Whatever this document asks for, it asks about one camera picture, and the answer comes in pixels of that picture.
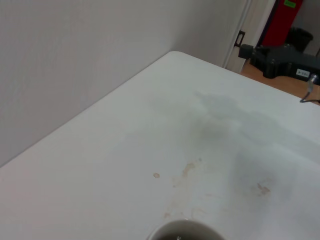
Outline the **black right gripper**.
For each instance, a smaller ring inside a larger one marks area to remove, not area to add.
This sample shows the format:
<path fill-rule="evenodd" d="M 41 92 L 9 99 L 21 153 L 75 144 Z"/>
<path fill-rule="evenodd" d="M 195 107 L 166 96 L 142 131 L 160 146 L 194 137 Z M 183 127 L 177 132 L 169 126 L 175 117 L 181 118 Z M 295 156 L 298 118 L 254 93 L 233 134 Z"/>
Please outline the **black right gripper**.
<path fill-rule="evenodd" d="M 320 59 L 316 56 L 301 53 L 291 45 L 263 47 L 242 44 L 238 57 L 248 60 L 268 79 L 290 77 L 307 82 L 313 75 L 317 78 L 314 84 L 320 83 Z"/>

